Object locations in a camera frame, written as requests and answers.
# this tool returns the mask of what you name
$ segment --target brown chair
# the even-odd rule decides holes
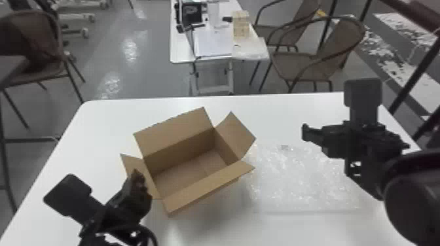
[[[22,73],[12,78],[8,87],[37,83],[41,88],[47,90],[46,87],[41,84],[42,81],[68,77],[79,101],[84,103],[84,100],[79,93],[79,89],[71,74],[69,64],[76,71],[80,79],[83,82],[86,81],[80,74],[75,64],[67,56],[65,56],[63,51],[61,28],[58,21],[53,16],[40,10],[21,10],[12,12],[0,18],[0,24],[1,23],[13,24],[18,30],[20,30],[20,33],[23,35],[23,37],[26,38],[29,43],[34,46],[34,48],[37,47],[38,50],[53,58],[38,72]],[[8,47],[0,47],[0,49],[7,50]],[[17,115],[20,117],[23,125],[27,127],[26,122],[24,121],[23,117],[20,116],[18,110],[14,109],[14,111],[16,111]]]
[[[264,37],[266,41],[267,46],[277,46],[278,41],[280,40],[280,37],[283,35],[283,33],[290,29],[291,27],[295,25],[299,25],[300,23],[309,22],[313,17],[315,16],[316,11],[320,9],[320,1],[319,0],[304,0],[301,3],[301,6],[299,7],[298,11],[296,12],[295,16],[293,17],[293,20],[291,22],[285,23],[281,26],[266,26],[266,25],[260,25],[258,24],[258,21],[260,19],[260,15],[264,9],[266,9],[269,6],[275,5],[276,3],[281,3],[285,0],[277,0],[273,1],[271,3],[268,3],[267,5],[261,7],[260,11],[257,14],[257,19],[255,20],[255,24],[253,25],[253,28],[257,35],[259,37]],[[298,46],[296,45],[298,40],[303,35],[304,31],[306,30],[306,26],[297,28],[292,32],[289,32],[284,39],[282,39],[280,46],[284,46],[287,48],[287,51],[290,51],[290,48],[293,47],[297,52],[299,51]],[[252,85],[253,79],[255,78],[255,75],[257,74],[257,70],[259,66],[261,65],[261,62],[259,61],[257,65],[255,66],[255,69],[253,70],[251,80],[249,81],[249,85]]]
[[[306,27],[315,22],[324,22],[327,20],[339,20],[339,22],[316,54],[278,51],[282,44],[282,39],[287,36],[290,31]],[[345,16],[317,18],[292,27],[285,31],[280,37],[259,91],[261,92],[273,64],[278,75],[284,79],[287,84],[289,93],[292,92],[299,81],[313,82],[315,92],[318,90],[316,86],[317,82],[327,82],[329,84],[329,90],[332,92],[333,85],[330,80],[331,75],[346,61],[351,51],[362,41],[364,34],[365,28],[361,22]]]

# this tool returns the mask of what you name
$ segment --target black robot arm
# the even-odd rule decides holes
[[[150,211],[151,195],[145,187],[145,177],[134,171],[122,188],[105,205],[90,194],[92,189],[78,177],[69,174],[45,197],[44,202],[63,216],[82,225],[80,246],[119,246],[108,243],[111,234],[127,245],[147,246],[157,239],[150,229],[139,224]]]
[[[378,123],[379,80],[347,81],[350,120],[321,129],[302,126],[302,139],[329,158],[344,159],[344,172],[372,197],[383,200],[395,229],[416,245],[440,245],[440,150],[402,155],[409,145]]]

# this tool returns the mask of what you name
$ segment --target white table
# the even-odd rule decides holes
[[[92,187],[95,198],[106,202],[126,178],[119,153],[141,157],[132,134],[201,106],[213,124],[233,111],[257,140],[297,146],[314,146],[301,140],[303,123],[321,127],[348,119],[342,93],[89,101],[65,131],[3,234],[0,246],[77,245],[81,227],[46,206],[43,196],[66,174],[73,173]],[[409,151],[418,150],[382,106],[379,120],[411,145]],[[359,211],[247,213],[241,198],[243,182],[240,179],[172,219],[165,215],[160,201],[154,201],[143,223],[157,235],[161,245],[170,246],[412,245],[394,230],[382,204],[361,189],[358,192],[365,196],[367,208]]]
[[[171,6],[171,14],[170,14],[170,61],[174,64],[190,64],[191,67],[191,74],[197,73],[197,67],[196,63],[226,63],[225,69],[228,71],[227,73],[227,80],[228,85],[227,86],[215,86],[214,88],[199,88],[198,87],[198,81],[197,77],[193,77],[191,81],[191,89],[192,94],[194,96],[198,94],[207,94],[212,92],[234,92],[234,79],[233,79],[233,70],[232,70],[232,45],[231,45],[231,55],[224,55],[219,54],[218,56],[210,56],[210,57],[201,57],[196,60],[196,57],[194,56],[193,50],[189,44],[189,41],[187,39],[187,36],[185,33],[179,33],[176,29],[177,23],[176,23],[176,16],[175,16],[175,10],[174,10],[174,4],[175,0],[170,0],[170,6]],[[240,4],[237,2],[237,0],[228,0],[228,1],[221,1],[219,3],[219,16],[232,16],[232,12],[243,10],[240,6]],[[222,33],[230,33],[230,36],[232,36],[232,24],[228,24],[227,22],[223,22],[225,25],[228,25],[226,29],[229,30]],[[210,25],[210,22],[205,22],[205,27],[199,27],[196,28],[194,31],[194,39],[197,38],[198,33],[201,32],[202,29],[213,29]],[[250,26],[250,37],[257,38],[257,34],[255,30]],[[218,39],[218,35],[212,35],[213,39]],[[264,47],[261,47],[262,49],[266,49],[266,45],[264,43],[261,44]]]

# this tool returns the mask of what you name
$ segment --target open cardboard box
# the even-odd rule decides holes
[[[195,109],[134,134],[143,159],[121,154],[127,174],[145,176],[153,199],[169,215],[252,171],[241,161],[255,137],[229,115],[213,127],[205,108]]]

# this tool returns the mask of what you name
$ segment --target floor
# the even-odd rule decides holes
[[[77,57],[77,66],[87,80],[86,84],[77,83],[85,100],[148,98],[148,97],[185,97],[189,96],[189,67],[172,65],[169,62],[169,26],[170,3],[167,0],[133,0],[135,9],[128,2],[113,1],[108,10],[83,10],[96,14],[96,23],[74,21],[71,27],[87,27],[90,38],[81,36],[65,37],[70,42],[67,49]],[[239,0],[254,19],[259,7],[269,0]],[[341,14],[351,14],[359,6],[344,0]],[[267,24],[282,24],[292,18],[299,1],[286,1],[268,9],[261,18]],[[323,10],[328,3],[324,1]],[[0,0],[0,16],[9,12],[7,4]],[[373,6],[371,13],[392,12],[383,6]],[[368,16],[370,25],[372,14]],[[309,28],[298,46],[302,52],[314,52],[319,41],[322,25]],[[353,53],[344,70],[333,76],[335,90],[342,91],[344,81],[348,79],[377,77],[377,71],[365,59],[361,50]],[[257,88],[264,73],[263,64],[257,74],[254,85],[248,86],[255,63],[237,61],[234,63],[235,94],[258,94]],[[263,89],[264,94],[285,93],[287,88],[272,72]],[[204,85],[218,83],[215,77],[207,77]],[[4,104],[5,131],[9,137],[61,136],[79,108],[79,101],[71,85],[65,79],[44,83],[48,91],[37,85],[28,85],[9,89],[9,93],[25,116],[30,130],[22,127],[11,108]],[[326,91],[325,85],[319,91]],[[294,92],[311,92],[311,84],[299,84]],[[384,104],[389,106],[395,97],[392,86],[384,84]],[[412,133],[421,124],[414,110],[404,105],[396,114],[403,127]],[[10,176],[14,195],[20,203],[30,186],[44,167],[47,158],[56,143],[9,145]],[[6,228],[12,213],[6,196],[0,193],[0,232]]]

